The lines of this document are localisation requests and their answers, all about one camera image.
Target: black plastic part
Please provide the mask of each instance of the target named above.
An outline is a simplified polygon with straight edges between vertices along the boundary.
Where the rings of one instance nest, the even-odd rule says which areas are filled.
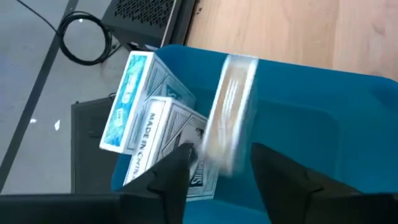
[[[111,179],[119,154],[99,148],[113,99],[72,105],[71,190],[78,194],[111,191]]]
[[[189,152],[181,145],[118,193],[1,195],[1,223],[182,223]]]
[[[126,49],[153,50],[146,45],[185,43],[195,4],[196,0],[112,0],[101,21]],[[169,26],[164,25],[164,12],[170,13]]]
[[[398,223],[392,194],[362,194],[259,143],[251,162],[273,224]]]

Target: wooden surface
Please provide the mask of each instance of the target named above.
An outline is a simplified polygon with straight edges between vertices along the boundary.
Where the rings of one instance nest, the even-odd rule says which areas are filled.
[[[398,81],[398,0],[198,0],[188,45]]]

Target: blue bin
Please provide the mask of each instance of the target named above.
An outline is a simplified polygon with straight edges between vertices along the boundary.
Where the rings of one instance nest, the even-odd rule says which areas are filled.
[[[208,116],[226,54],[179,45],[156,53]],[[252,142],[363,192],[398,190],[398,83],[268,60],[260,60],[256,82]],[[121,155],[113,189],[129,159]],[[214,200],[188,202],[184,223],[269,223],[249,156],[245,166],[241,175],[218,179]]]

